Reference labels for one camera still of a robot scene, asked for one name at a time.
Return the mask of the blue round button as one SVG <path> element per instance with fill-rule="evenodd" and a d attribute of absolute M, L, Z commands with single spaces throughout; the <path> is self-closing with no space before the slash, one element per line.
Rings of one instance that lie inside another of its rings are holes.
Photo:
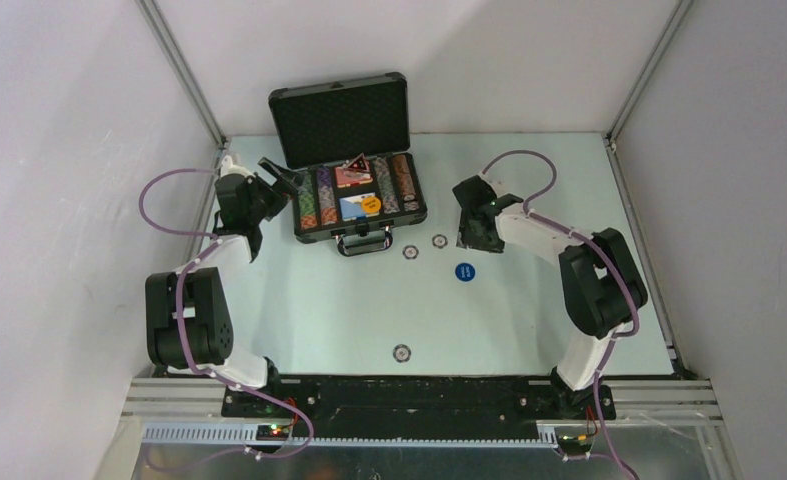
<path fill-rule="evenodd" d="M 475 267 L 468 262 L 461 262 L 455 266 L 455 277 L 461 282 L 470 282 L 476 277 Z"/>

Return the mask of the red playing card box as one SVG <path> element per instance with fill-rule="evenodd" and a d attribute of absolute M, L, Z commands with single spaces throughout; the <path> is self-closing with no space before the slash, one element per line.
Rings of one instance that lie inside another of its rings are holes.
<path fill-rule="evenodd" d="M 334 169 L 337 187 L 346 189 L 359 185 L 370 184 L 373 181 L 371 170 L 368 168 L 346 168 L 338 166 Z"/>

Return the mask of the triangular dealer button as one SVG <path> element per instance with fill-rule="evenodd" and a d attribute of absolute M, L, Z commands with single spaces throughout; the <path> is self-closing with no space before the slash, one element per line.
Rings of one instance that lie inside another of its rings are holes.
<path fill-rule="evenodd" d="M 354 175 L 364 175 L 370 173 L 369 161 L 364 153 L 361 153 L 356 157 L 347 160 L 342 165 L 342 169 Z"/>

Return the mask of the black poker set case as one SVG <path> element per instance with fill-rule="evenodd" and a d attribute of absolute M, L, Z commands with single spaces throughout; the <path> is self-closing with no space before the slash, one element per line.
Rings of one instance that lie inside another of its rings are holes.
<path fill-rule="evenodd" d="M 410 152 L 408 82 L 400 72 L 280 88 L 268 97 L 289 170 L 303 244 L 334 241 L 343 257 L 389 249 L 428 206 Z"/>

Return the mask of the orange round button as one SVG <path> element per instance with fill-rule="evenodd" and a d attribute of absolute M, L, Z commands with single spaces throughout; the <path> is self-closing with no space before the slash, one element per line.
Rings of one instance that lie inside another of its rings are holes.
<path fill-rule="evenodd" d="M 367 216 L 378 214 L 381 211 L 382 207 L 383 207 L 382 201 L 374 195 L 366 196 L 361 200 L 361 209 L 363 213 Z"/>

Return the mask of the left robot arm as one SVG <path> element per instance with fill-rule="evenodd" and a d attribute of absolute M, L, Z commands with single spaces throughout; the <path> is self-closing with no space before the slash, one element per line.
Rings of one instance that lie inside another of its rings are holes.
<path fill-rule="evenodd" d="M 231 258 L 254 262 L 263 241 L 262 222 L 275 218 L 297 197 L 303 179 L 267 158 L 258 164 L 273 176 L 272 182 L 243 166 L 233 152 L 208 170 L 216 211 L 208 230 L 192 234 L 205 245 L 176 269 L 147 278 L 146 336 L 154 365 L 214 378 L 234 390 L 249 388 L 247 404 L 268 417 L 283 408 L 285 390 L 269 379 L 267 358 L 235 346 L 218 264 Z"/>

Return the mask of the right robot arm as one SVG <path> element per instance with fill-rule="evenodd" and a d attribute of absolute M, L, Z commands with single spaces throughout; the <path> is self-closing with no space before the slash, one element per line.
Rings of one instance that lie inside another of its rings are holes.
<path fill-rule="evenodd" d="M 456 185 L 460 207 L 458 244 L 501 253 L 506 245 L 524 248 L 554 265 L 574 332 L 554 369 L 559 380 L 550 392 L 554 411 L 575 418 L 591 403 L 588 387 L 600 378 L 615 341 L 635 335 L 648 291 L 625 237 L 613 228 L 586 232 L 528 209 L 481 175 Z"/>

